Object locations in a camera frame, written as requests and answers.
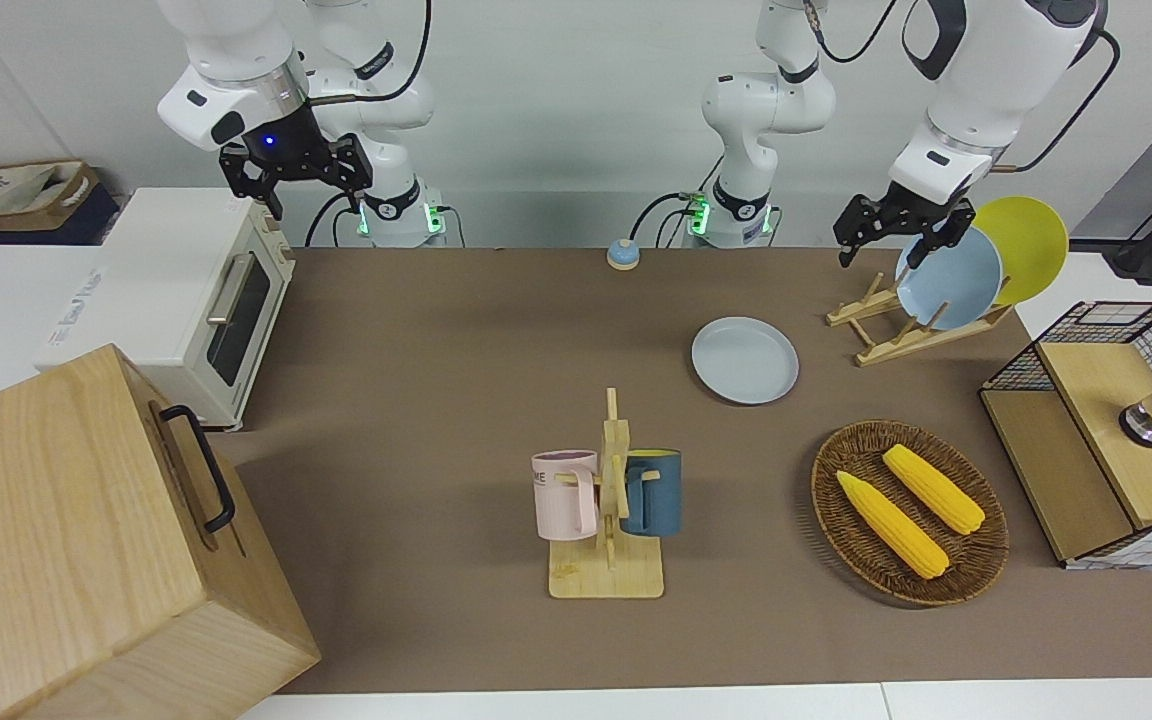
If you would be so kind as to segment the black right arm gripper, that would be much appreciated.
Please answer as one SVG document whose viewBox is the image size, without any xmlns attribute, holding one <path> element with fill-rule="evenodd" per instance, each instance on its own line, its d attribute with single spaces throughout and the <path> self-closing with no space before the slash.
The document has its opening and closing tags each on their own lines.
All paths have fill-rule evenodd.
<svg viewBox="0 0 1152 720">
<path fill-rule="evenodd" d="M 374 169 L 358 136 L 326 142 L 314 109 L 302 103 L 287 118 L 270 120 L 243 132 L 243 145 L 223 145 L 219 167 L 238 199 L 260 202 L 278 222 L 283 218 L 276 184 L 282 181 L 324 181 L 346 195 L 353 213 L 374 183 Z"/>
</svg>

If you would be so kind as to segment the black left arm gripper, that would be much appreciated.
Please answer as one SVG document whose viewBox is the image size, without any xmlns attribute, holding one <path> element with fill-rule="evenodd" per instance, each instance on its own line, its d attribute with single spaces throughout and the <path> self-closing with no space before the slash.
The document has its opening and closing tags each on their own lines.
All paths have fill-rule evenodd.
<svg viewBox="0 0 1152 720">
<path fill-rule="evenodd" d="M 861 247 L 886 238 L 897 227 L 923 227 L 911 247 L 911 270 L 918 270 L 937 250 L 952 249 L 972 228 L 972 200 L 934 202 L 900 183 L 890 183 L 882 200 L 854 196 L 833 223 L 840 251 L 838 263 L 849 268 Z"/>
</svg>

